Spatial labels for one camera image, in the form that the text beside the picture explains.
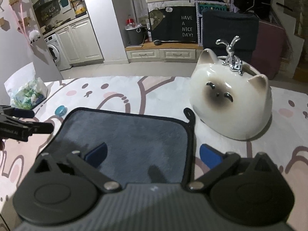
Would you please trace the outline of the dark green chair back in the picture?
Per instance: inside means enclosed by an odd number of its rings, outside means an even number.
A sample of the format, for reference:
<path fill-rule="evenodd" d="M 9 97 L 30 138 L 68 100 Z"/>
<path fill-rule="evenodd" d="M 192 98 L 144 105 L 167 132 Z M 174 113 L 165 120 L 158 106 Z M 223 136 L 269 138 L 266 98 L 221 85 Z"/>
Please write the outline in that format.
<path fill-rule="evenodd" d="M 231 43 L 238 35 L 235 55 L 249 63 L 256 41 L 259 28 L 259 19 L 254 15 L 245 15 L 233 12 L 205 10 L 203 11 L 203 48 L 211 49 L 217 56 L 226 55 L 226 46 L 216 44 L 218 39 Z"/>

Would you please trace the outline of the ceramic cat head bowl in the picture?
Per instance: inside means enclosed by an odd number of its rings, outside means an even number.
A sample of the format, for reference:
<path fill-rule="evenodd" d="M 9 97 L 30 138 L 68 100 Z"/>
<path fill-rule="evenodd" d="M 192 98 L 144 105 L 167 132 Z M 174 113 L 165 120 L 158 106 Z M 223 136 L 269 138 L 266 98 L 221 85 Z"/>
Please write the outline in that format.
<path fill-rule="evenodd" d="M 235 140 L 248 140 L 264 131 L 273 106 L 266 75 L 247 63 L 242 71 L 232 71 L 211 49 L 204 49 L 189 82 L 189 101 L 196 115 Z"/>

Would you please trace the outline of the small teal cap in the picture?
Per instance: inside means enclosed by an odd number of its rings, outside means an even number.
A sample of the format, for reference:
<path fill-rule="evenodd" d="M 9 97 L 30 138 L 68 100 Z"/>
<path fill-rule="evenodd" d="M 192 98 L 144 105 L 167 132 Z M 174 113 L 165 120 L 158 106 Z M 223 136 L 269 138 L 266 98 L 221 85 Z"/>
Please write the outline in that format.
<path fill-rule="evenodd" d="M 67 108 L 64 105 L 59 106 L 56 110 L 55 110 L 55 115 L 62 117 L 64 115 L 66 115 L 67 113 Z"/>

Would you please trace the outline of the floral tissue box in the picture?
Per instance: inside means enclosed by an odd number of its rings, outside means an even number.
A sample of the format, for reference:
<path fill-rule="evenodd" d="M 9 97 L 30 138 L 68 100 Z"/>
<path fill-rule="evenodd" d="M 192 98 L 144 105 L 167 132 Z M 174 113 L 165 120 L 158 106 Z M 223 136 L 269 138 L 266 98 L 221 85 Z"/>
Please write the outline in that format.
<path fill-rule="evenodd" d="M 48 87 L 36 77 L 33 63 L 25 65 L 12 74 L 4 83 L 10 97 L 10 106 L 31 110 L 47 98 Z"/>

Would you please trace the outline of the bear pattern tablecloth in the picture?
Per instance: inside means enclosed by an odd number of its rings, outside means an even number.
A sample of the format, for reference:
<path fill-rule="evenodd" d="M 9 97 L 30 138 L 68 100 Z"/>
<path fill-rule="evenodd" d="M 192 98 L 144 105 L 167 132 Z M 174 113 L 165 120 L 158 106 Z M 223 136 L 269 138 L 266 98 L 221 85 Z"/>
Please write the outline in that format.
<path fill-rule="evenodd" d="M 48 96 L 35 109 L 35 121 L 47 121 L 59 129 L 64 118 L 55 114 L 59 106 L 68 111 L 78 107 L 184 120 L 190 106 L 189 78 L 181 77 L 99 77 L 47 83 Z M 307 230 L 307 93 L 272 84 L 273 120 L 269 129 L 255 140 L 236 141 L 196 122 L 195 176 L 208 171 L 202 144 L 221 151 L 253 157 L 264 151 L 295 194 L 295 206 L 288 224 Z M 34 163 L 37 154 L 52 139 L 33 135 L 28 142 L 8 140 L 1 152 L 1 230 L 13 230 L 20 219 L 11 197 Z"/>

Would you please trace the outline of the grey trash bin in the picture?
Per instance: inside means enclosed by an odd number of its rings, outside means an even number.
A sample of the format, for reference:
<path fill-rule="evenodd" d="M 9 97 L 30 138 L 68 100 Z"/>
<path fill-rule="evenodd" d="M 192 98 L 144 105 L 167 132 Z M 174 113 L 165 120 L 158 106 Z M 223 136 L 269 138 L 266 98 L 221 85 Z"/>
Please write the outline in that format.
<path fill-rule="evenodd" d="M 145 28 L 142 24 L 127 25 L 125 28 L 128 35 L 129 45 L 141 45 L 145 39 Z"/>

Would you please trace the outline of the teal poison poster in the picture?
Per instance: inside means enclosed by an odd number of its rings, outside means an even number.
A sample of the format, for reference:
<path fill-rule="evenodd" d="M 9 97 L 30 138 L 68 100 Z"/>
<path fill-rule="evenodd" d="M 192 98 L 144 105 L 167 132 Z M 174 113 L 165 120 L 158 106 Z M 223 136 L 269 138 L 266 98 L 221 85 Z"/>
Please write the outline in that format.
<path fill-rule="evenodd" d="M 203 46 L 203 11 L 217 10 L 230 12 L 233 10 L 232 5 L 224 2 L 215 1 L 195 1 L 196 18 L 197 18 L 197 39 L 198 46 Z"/>

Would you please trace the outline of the purple and grey towel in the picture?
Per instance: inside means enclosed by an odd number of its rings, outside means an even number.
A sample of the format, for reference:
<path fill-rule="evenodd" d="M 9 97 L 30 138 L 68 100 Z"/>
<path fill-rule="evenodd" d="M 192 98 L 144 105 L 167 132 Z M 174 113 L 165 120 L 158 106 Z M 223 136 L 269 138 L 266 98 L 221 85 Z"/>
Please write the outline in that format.
<path fill-rule="evenodd" d="M 195 114 L 186 121 L 79 107 L 72 110 L 45 152 L 64 162 L 69 152 L 82 155 L 105 143 L 106 159 L 97 168 L 118 182 L 186 184 L 192 173 Z"/>

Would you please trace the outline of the white washing machine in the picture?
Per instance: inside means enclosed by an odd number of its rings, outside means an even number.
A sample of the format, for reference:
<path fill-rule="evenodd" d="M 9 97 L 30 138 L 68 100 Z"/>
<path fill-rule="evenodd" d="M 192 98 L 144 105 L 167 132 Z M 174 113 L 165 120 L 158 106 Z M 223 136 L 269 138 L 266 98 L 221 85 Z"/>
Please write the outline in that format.
<path fill-rule="evenodd" d="M 71 64 L 66 59 L 64 51 L 60 45 L 60 41 L 56 34 L 45 37 L 45 42 L 52 56 L 53 62 L 59 71 L 71 69 Z"/>

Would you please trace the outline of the maroon cushion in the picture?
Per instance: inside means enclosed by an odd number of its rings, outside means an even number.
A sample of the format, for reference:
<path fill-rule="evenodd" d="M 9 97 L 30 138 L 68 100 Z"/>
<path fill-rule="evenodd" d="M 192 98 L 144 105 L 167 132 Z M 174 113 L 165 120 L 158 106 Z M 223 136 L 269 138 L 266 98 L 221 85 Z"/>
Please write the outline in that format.
<path fill-rule="evenodd" d="M 265 21 L 259 21 L 256 48 L 250 65 L 272 80 L 281 65 L 281 53 L 285 44 L 284 28 Z"/>

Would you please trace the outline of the black have a nice day curtain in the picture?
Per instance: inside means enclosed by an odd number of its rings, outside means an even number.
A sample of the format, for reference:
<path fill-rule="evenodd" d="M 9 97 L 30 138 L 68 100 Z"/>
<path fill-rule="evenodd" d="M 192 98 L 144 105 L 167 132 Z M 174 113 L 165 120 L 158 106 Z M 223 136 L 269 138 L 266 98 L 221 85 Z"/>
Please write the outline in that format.
<path fill-rule="evenodd" d="M 197 18 L 193 6 L 171 6 L 154 9 L 149 14 L 153 19 L 151 37 L 153 41 L 196 43 Z"/>

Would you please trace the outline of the silver rabbit figurine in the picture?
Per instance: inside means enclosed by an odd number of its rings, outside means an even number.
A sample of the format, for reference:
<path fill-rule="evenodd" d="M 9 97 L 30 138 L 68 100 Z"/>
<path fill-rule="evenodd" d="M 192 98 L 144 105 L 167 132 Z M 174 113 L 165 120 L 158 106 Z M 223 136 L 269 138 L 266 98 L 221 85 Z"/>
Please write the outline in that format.
<path fill-rule="evenodd" d="M 236 72 L 238 73 L 240 76 L 243 75 L 243 70 L 242 70 L 242 60 L 237 57 L 235 55 L 235 49 L 234 49 L 234 46 L 235 44 L 240 40 L 241 38 L 236 35 L 231 43 L 228 43 L 226 40 L 223 40 L 223 39 L 218 39 L 216 41 L 216 44 L 217 45 L 220 45 L 220 44 L 223 44 L 226 46 L 226 52 L 227 52 L 227 56 L 225 58 L 225 60 L 223 61 L 223 65 L 228 65 L 230 70 L 232 72 Z"/>

